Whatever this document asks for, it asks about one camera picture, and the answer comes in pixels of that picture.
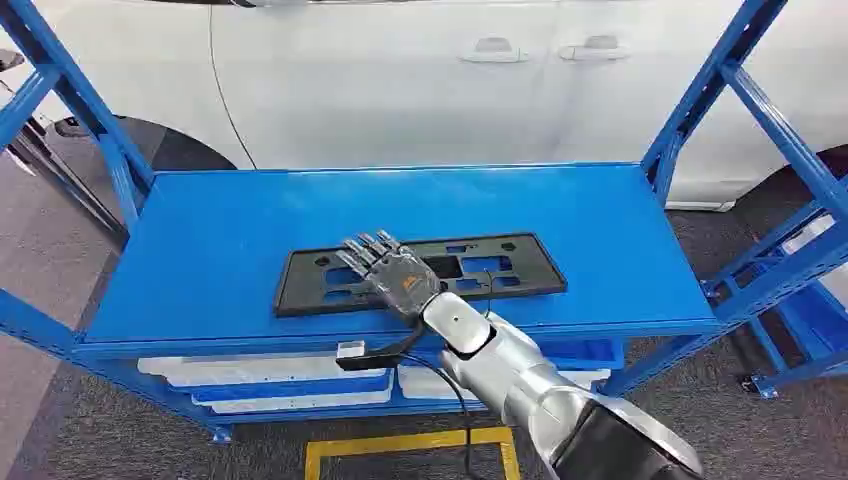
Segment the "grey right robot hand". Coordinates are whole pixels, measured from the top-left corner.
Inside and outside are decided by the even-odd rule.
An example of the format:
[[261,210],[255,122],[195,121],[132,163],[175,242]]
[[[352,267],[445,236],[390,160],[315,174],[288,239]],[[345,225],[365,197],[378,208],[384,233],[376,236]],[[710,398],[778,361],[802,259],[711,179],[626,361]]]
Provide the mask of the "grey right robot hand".
[[407,245],[385,230],[345,239],[336,256],[373,286],[385,305],[407,325],[422,319],[426,306],[441,292],[435,272]]

